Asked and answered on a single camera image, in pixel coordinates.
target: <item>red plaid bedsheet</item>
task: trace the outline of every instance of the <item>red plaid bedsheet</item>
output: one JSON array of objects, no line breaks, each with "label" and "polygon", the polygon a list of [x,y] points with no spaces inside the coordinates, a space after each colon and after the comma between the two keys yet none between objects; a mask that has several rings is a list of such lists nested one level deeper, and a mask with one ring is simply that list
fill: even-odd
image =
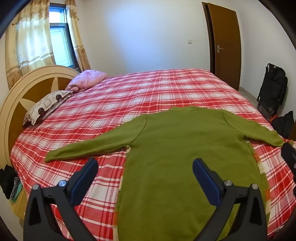
[{"label": "red plaid bedsheet", "polygon": [[[43,123],[26,128],[10,157],[26,191],[30,192],[36,183],[42,187],[57,185],[80,170],[88,158],[45,164],[43,159],[50,150],[92,139],[143,113],[189,105],[225,109],[272,130],[244,97],[208,71],[143,72],[108,78],[89,90],[74,94]],[[252,145],[263,162],[271,189],[268,234],[272,234],[294,209],[293,176],[280,155],[280,148],[256,142]],[[96,158],[98,175],[76,211],[98,240],[113,240],[112,218],[125,152]],[[53,209],[63,234],[71,238],[57,208]]]}]

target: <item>brown wooden door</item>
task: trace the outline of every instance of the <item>brown wooden door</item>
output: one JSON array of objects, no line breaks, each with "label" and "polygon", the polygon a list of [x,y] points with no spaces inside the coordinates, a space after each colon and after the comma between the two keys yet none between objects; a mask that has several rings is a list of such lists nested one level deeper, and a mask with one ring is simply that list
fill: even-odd
[{"label": "brown wooden door", "polygon": [[215,45],[215,75],[238,90],[242,50],[235,11],[208,3]]}]

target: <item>headboard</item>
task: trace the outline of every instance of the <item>headboard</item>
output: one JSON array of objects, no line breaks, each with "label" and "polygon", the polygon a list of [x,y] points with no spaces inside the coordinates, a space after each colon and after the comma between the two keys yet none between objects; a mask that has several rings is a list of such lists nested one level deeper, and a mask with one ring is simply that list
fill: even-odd
[{"label": "headboard", "polygon": [[27,73],[12,87],[0,112],[0,168],[12,166],[9,154],[23,131],[26,112],[47,94],[64,90],[78,74],[61,65],[43,66]]}]

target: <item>curtain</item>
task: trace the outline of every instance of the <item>curtain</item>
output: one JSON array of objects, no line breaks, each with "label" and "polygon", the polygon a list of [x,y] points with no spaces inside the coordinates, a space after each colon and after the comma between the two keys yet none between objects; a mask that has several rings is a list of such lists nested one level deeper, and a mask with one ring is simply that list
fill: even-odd
[{"label": "curtain", "polygon": [[31,70],[55,64],[49,4],[49,0],[32,0],[7,29],[5,63],[9,89]]},{"label": "curtain", "polygon": [[79,67],[81,71],[90,69],[89,61],[78,29],[79,18],[77,17],[75,0],[66,0],[66,18]]}]

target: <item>door handle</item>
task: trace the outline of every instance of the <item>door handle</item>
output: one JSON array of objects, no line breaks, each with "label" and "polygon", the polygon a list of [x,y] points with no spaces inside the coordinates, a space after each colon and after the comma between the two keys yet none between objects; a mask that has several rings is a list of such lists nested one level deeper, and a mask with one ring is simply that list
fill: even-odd
[{"label": "door handle", "polygon": [[218,52],[218,53],[220,53],[220,49],[223,49],[223,48],[220,48],[220,46],[218,45],[218,46],[217,46],[217,52]]}]

